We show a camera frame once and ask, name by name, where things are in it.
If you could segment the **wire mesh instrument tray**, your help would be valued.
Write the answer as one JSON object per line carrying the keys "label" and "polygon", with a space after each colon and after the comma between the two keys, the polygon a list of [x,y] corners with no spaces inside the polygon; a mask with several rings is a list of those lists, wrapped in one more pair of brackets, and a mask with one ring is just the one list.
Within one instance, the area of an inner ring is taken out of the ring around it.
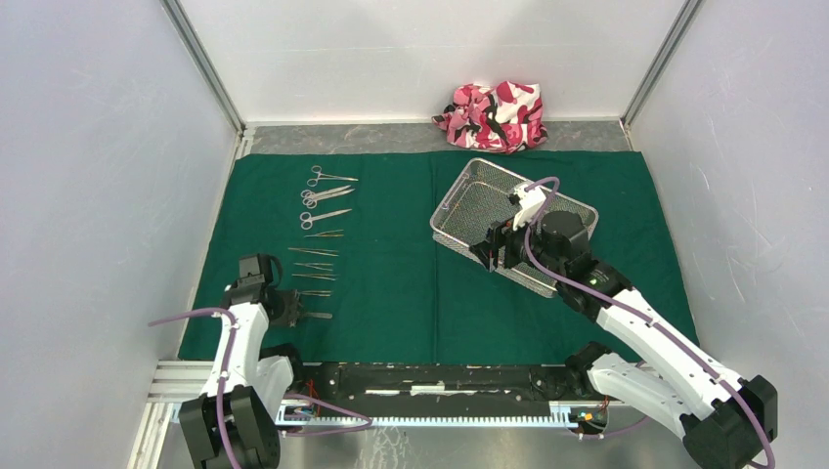
{"label": "wire mesh instrument tray", "polygon": [[[457,254],[482,267],[477,257],[469,251],[471,244],[484,240],[486,231],[494,222],[511,219],[518,206],[508,201],[512,189],[522,183],[530,183],[517,173],[507,170],[483,158],[472,158],[463,167],[443,199],[438,203],[429,224],[432,238]],[[558,194],[547,212],[554,210],[578,214],[592,237],[598,223],[598,211],[579,200]],[[497,274],[534,291],[552,298],[556,294],[555,280],[525,263],[507,270],[502,267],[504,249],[500,251]]]}

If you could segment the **surgical scissors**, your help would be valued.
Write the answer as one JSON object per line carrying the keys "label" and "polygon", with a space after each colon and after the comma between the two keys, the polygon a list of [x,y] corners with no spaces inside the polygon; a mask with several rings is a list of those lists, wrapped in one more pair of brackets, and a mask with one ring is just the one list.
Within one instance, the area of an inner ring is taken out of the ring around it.
{"label": "surgical scissors", "polygon": [[340,197],[350,192],[353,192],[354,190],[355,189],[352,188],[350,185],[347,185],[322,192],[304,190],[300,193],[300,196],[302,197],[303,205],[309,209],[313,209],[322,200]]}
{"label": "surgical scissors", "polygon": [[299,215],[300,228],[303,231],[308,231],[311,230],[314,227],[315,223],[318,221],[344,215],[351,211],[351,208],[329,211],[327,213],[322,214],[315,214],[310,211],[305,211]]}

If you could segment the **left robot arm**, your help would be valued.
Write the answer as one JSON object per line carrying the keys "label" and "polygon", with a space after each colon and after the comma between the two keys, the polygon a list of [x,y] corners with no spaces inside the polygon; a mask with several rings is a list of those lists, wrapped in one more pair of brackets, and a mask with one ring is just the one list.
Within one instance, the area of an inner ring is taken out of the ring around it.
{"label": "left robot arm", "polygon": [[300,317],[295,290],[282,290],[283,268],[273,255],[240,258],[239,276],[217,307],[192,312],[221,321],[221,336],[208,378],[179,413],[196,468],[276,468],[281,444],[276,423],[282,398],[299,396],[307,372],[299,352],[286,343],[265,347],[272,328],[292,327]]}

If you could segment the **steel handle instrument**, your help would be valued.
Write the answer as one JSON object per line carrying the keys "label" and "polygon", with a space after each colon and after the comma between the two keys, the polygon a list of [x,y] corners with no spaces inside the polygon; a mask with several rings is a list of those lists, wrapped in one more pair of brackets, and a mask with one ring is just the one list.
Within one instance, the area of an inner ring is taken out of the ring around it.
{"label": "steel handle instrument", "polygon": [[319,319],[319,320],[331,320],[332,314],[330,313],[302,313],[300,315],[302,319]]}

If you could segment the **surgical forceps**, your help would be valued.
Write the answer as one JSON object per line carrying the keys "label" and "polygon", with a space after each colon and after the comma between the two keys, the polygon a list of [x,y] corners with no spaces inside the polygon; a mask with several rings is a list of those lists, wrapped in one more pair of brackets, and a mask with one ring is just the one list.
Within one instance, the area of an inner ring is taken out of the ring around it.
{"label": "surgical forceps", "polygon": [[348,177],[348,176],[338,176],[325,173],[323,168],[320,165],[314,165],[311,168],[312,177],[309,178],[306,182],[306,185],[309,188],[315,187],[320,181],[346,181],[346,182],[358,182],[358,178]]}

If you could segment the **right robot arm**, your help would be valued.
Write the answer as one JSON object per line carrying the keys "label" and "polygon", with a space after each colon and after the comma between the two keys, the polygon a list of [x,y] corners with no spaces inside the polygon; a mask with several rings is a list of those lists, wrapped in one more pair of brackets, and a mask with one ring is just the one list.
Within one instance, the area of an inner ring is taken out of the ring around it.
{"label": "right robot arm", "polygon": [[552,211],[536,222],[495,222],[470,252],[488,271],[527,264],[556,281],[577,313],[625,342],[649,365],[600,344],[572,356],[564,373],[578,399],[616,398],[671,430],[701,468],[772,468],[778,394],[704,353],[660,316],[612,266],[595,258],[581,218]]}

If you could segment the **green surgical drape cloth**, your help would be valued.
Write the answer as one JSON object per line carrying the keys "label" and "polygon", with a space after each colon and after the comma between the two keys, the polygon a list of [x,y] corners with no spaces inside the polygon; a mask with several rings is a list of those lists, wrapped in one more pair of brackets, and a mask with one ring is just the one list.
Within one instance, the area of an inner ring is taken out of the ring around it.
{"label": "green surgical drape cloth", "polygon": [[[196,293],[199,308],[220,303],[239,275],[241,257],[267,253],[284,266],[283,286],[331,290],[303,296],[314,313],[271,329],[265,346],[292,343],[307,362],[439,364],[556,364],[596,341],[629,361],[635,353],[558,299],[522,285],[437,243],[429,220],[470,159],[463,150],[363,155],[251,154],[238,161],[228,183]],[[599,214],[591,246],[647,301],[695,339],[696,330],[679,262],[654,183],[638,152],[529,150],[497,155],[499,166],[539,180],[555,176],[562,192]],[[358,182],[320,181],[309,188],[311,168]],[[309,209],[304,190],[355,190]],[[299,215],[352,211],[300,228]],[[344,230],[343,237],[304,235]],[[338,257],[289,251],[334,249]],[[295,263],[332,263],[332,272]],[[336,281],[292,277],[337,275]]]}

